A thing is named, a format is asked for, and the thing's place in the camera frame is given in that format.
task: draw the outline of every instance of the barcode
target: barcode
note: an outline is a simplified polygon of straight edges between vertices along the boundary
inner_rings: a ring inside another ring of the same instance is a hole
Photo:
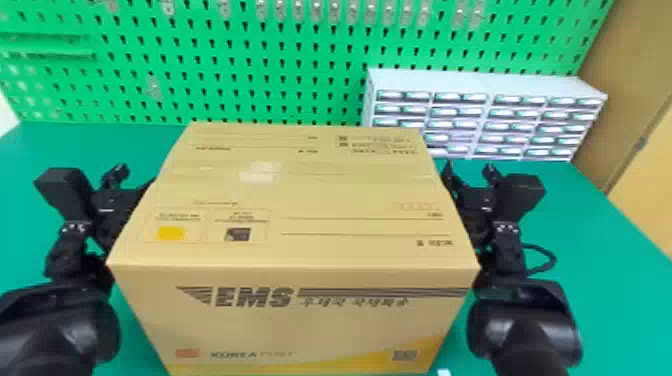
[[[392,360],[410,362],[414,361],[418,357],[418,350],[394,350],[394,356]]]

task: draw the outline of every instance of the green tabletop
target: green tabletop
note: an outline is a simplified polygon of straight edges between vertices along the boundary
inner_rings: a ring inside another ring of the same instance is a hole
[[[139,125],[23,124],[0,138],[0,208],[3,250],[0,292],[43,282],[46,252],[62,219],[32,186],[48,167],[79,167],[97,185],[118,162],[131,168],[129,185],[159,171],[183,128]],[[437,162],[442,167],[445,162]],[[484,185],[484,162],[459,161],[456,171]],[[571,375],[669,374],[672,356],[672,263],[616,210],[574,166],[564,163],[501,162],[503,173],[537,174],[548,191],[522,221],[523,240],[554,251],[555,269],[540,277],[562,283],[584,346]],[[537,260],[529,257],[531,262]],[[430,375],[493,375],[487,361],[466,345],[468,306],[447,336]],[[165,376],[152,346],[118,290],[111,298],[122,325],[119,355],[98,367],[97,376]]]

